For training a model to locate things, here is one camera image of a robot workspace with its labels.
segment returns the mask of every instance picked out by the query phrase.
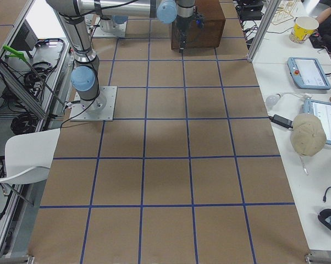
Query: yellow container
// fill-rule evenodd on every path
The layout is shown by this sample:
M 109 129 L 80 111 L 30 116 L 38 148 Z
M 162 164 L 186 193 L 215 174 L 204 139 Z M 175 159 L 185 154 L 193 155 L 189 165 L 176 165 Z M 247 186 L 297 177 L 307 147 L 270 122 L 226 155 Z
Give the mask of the yellow container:
M 295 43 L 304 43 L 318 26 L 319 23 L 316 19 L 301 16 L 295 20 L 295 25 L 289 35 L 289 39 Z

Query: wooden box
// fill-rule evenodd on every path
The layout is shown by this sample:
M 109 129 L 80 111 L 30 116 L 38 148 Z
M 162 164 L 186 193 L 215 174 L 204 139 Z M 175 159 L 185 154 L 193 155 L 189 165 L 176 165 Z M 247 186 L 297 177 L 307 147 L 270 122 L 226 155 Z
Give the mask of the wooden box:
M 218 0 L 196 0 L 198 12 L 205 16 L 205 26 L 199 29 L 196 21 L 192 21 L 187 35 L 185 48 L 212 48 L 218 47 L 225 24 L 225 17 Z M 172 23 L 172 50 L 179 49 L 179 39 L 176 21 Z

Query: person's arm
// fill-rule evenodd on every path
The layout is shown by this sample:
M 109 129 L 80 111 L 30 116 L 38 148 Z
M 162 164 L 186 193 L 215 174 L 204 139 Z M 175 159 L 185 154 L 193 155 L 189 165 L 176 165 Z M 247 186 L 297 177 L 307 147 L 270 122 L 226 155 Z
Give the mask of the person's arm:
M 331 15 L 331 7 L 328 7 L 322 11 L 319 16 L 316 18 L 319 24 L 323 23 Z

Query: blue joint cap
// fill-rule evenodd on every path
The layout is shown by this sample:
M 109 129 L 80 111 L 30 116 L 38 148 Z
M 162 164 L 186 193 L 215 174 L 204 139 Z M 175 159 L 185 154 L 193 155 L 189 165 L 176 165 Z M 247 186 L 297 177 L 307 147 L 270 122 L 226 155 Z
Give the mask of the blue joint cap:
M 96 77 L 89 67 L 80 66 L 71 72 L 70 80 L 75 89 L 86 92 L 93 87 Z
M 175 0 L 163 0 L 157 8 L 157 18 L 164 24 L 170 24 L 178 15 L 178 6 Z
M 126 21 L 128 21 L 128 16 L 114 15 L 114 16 L 112 16 L 112 19 L 116 24 L 121 25 L 121 24 L 125 23 Z

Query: beige cap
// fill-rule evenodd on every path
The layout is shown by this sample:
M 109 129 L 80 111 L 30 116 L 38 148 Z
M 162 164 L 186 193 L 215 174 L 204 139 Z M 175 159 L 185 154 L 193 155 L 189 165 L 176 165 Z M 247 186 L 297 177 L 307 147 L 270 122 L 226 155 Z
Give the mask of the beige cap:
M 290 141 L 298 154 L 313 156 L 324 147 L 327 137 L 318 117 L 299 114 L 293 121 Z

